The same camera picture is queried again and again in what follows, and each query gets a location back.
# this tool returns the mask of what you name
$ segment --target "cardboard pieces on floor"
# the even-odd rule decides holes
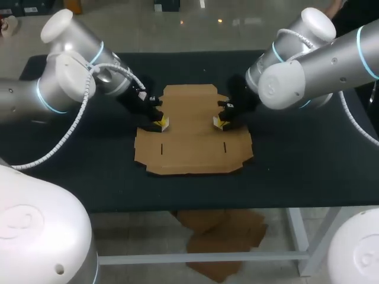
[[[177,219],[195,233],[188,253],[248,252],[266,234],[264,217],[248,209],[178,211]],[[221,283],[241,268],[242,262],[196,262],[187,266]]]
[[[164,90],[161,110],[170,119],[162,133],[137,130],[135,161],[158,175],[230,173],[253,157],[249,131],[222,132],[213,126],[221,111],[213,85],[173,85]]]

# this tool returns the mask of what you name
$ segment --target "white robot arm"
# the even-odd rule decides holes
[[[0,123],[26,119],[44,121],[80,104],[88,75],[86,64],[77,53],[51,54],[37,80],[0,79]],[[92,78],[89,97],[95,89]]]
[[[65,114],[83,101],[88,69],[103,66],[91,79],[89,98],[95,82],[102,93],[114,96],[132,114],[147,116],[149,131],[163,131],[168,122],[156,109],[161,101],[149,96],[141,81],[104,43],[64,9],[48,20],[41,32],[44,43],[51,45],[46,68],[38,80],[26,82],[0,79],[0,123],[15,120],[46,120]]]
[[[0,283],[98,283],[91,222],[71,193],[0,165],[0,196]]]
[[[334,92],[379,80],[378,28],[376,20],[335,39],[330,19],[306,8],[287,29],[279,30],[277,39],[246,72],[249,95],[258,95],[271,109],[314,108],[326,104]],[[339,95],[354,126],[368,137],[351,117],[343,93]],[[233,99],[222,106],[225,110],[214,124],[223,130],[246,111],[228,116]]]
[[[258,84],[262,103],[272,109],[301,107],[325,94],[378,80],[378,28],[376,20],[294,60],[268,67]]]

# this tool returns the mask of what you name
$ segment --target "floor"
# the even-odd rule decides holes
[[[180,52],[264,49],[277,29],[305,7],[323,9],[330,0],[182,0],[181,12],[155,13],[153,0],[83,0],[79,18],[114,51]],[[30,56],[48,53],[40,31],[48,16],[21,18],[15,36],[0,38],[0,77],[18,78]],[[364,208],[347,208],[347,215]],[[260,209],[268,232],[260,250],[291,249],[284,209]],[[310,237],[327,208],[304,209]],[[168,212],[91,215],[99,254],[180,253],[191,232]],[[101,284],[211,284],[184,264],[104,267]],[[227,284],[328,284],[325,265],[311,278],[299,278],[293,262],[246,262]]]
[[[367,207],[344,208],[346,219]],[[328,208],[302,209],[311,241]],[[268,231],[257,251],[293,250],[285,209],[256,209],[264,214]],[[99,255],[184,253],[191,230],[184,228],[169,212],[92,214],[92,226]],[[177,264],[134,264],[103,266],[100,284],[215,284],[212,280]],[[244,262],[238,274],[225,284],[331,284],[326,262],[313,277],[300,278],[296,264]]]

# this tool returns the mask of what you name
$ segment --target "black mat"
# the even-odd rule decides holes
[[[226,93],[226,80],[244,74],[258,51],[120,54],[137,75],[166,85],[212,83]],[[45,56],[32,57],[22,79],[42,73]],[[348,104],[360,125],[374,130],[353,91]],[[50,150],[70,125],[0,127],[0,156],[10,164],[30,162]],[[89,212],[197,208],[264,208],[379,204],[379,149],[348,121],[337,96],[323,108],[270,111],[249,116],[255,158],[224,176],[148,175],[134,162],[135,129],[124,108],[97,96],[77,131],[51,160],[27,174],[76,195]]]

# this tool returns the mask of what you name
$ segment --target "cardboard sheet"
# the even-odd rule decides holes
[[[213,126],[221,111],[213,85],[174,85],[164,90],[161,110],[170,119],[162,133],[137,130],[134,160],[158,175],[230,173],[253,157],[249,131]]]

